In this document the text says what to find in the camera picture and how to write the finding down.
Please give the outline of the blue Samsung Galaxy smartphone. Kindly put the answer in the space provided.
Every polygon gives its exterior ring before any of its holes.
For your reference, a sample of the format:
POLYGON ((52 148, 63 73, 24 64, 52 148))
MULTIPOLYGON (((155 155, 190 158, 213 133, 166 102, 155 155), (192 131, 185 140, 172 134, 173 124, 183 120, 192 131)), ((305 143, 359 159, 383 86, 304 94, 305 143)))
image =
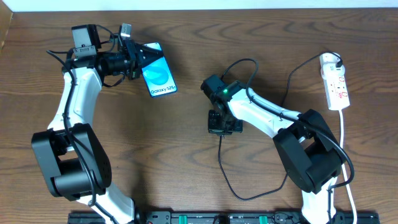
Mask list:
POLYGON ((142 71, 151 97, 155 98, 177 92, 176 82, 164 55, 144 67, 142 71))

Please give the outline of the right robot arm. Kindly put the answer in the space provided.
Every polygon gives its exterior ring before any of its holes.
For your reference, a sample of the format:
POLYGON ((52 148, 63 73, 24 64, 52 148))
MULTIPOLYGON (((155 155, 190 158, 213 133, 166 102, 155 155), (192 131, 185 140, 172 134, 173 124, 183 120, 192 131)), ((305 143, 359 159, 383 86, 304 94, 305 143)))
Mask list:
POLYGON ((348 156, 320 113, 284 109, 261 98, 247 85, 226 84, 212 75, 201 90, 214 106, 208 131, 219 137, 240 133, 247 122, 270 138, 287 176, 301 189, 302 214, 310 223, 331 223, 336 214, 333 191, 348 156))

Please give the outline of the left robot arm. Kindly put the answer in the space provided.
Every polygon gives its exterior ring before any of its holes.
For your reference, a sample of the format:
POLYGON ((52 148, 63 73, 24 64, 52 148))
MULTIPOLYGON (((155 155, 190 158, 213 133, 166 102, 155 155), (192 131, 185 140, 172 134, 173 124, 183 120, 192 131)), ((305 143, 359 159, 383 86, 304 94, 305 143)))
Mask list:
POLYGON ((164 57, 158 43, 138 44, 131 26, 110 33, 112 47, 102 50, 99 26, 72 27, 74 47, 61 61, 65 81, 54 119, 32 136, 32 149, 49 192, 93 209, 105 223, 145 223, 133 199, 112 181, 109 158, 92 128, 97 97, 105 77, 137 79, 164 57))

